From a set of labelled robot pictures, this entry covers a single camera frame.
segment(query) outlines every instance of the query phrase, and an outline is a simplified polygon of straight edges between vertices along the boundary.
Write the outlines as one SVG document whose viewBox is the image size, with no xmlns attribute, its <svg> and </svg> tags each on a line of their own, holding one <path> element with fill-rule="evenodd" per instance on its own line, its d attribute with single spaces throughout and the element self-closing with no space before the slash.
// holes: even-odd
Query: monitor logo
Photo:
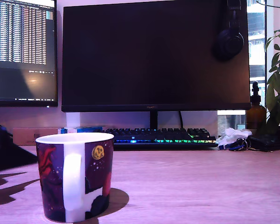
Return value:
<svg viewBox="0 0 280 224">
<path fill-rule="evenodd" d="M 157 106 L 147 106 L 147 109 L 156 109 Z"/>
</svg>

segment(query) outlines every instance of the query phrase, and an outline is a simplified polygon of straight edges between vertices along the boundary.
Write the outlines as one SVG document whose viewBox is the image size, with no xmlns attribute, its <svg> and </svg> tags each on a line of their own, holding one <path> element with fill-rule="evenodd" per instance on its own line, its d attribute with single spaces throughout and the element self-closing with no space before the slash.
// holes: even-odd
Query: monitor stand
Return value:
<svg viewBox="0 0 280 224">
<path fill-rule="evenodd" d="M 158 129 L 158 111 L 149 112 L 150 129 Z"/>
</svg>

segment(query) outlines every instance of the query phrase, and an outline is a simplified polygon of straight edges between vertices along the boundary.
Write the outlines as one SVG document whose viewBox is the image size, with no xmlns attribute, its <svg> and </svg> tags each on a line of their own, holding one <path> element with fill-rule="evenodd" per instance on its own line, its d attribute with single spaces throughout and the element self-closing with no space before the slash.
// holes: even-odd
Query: crumpled tissue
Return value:
<svg viewBox="0 0 280 224">
<path fill-rule="evenodd" d="M 233 128 L 227 128 L 222 136 L 216 140 L 216 143 L 219 146 L 227 145 L 236 142 L 239 138 L 246 139 L 249 135 L 252 135 L 252 132 L 248 129 L 234 130 Z"/>
</svg>

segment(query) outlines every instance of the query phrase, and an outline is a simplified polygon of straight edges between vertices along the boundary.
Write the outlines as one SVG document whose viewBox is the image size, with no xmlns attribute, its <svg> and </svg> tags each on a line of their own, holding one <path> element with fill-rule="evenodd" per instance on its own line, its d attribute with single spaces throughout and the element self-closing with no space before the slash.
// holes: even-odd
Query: white mug rim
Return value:
<svg viewBox="0 0 280 224">
<path fill-rule="evenodd" d="M 80 144 L 107 141 L 114 138 L 109 133 L 66 133 L 52 134 L 37 138 L 35 141 L 42 144 Z"/>
</svg>

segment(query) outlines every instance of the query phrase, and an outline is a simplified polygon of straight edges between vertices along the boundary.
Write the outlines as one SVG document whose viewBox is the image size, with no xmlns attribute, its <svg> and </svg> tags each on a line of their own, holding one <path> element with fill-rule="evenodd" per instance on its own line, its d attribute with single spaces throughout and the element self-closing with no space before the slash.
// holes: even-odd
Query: mug handle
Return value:
<svg viewBox="0 0 280 224">
<path fill-rule="evenodd" d="M 66 210 L 79 209 L 83 205 L 82 156 L 76 151 L 77 148 L 80 147 L 64 144 L 63 202 Z"/>
</svg>

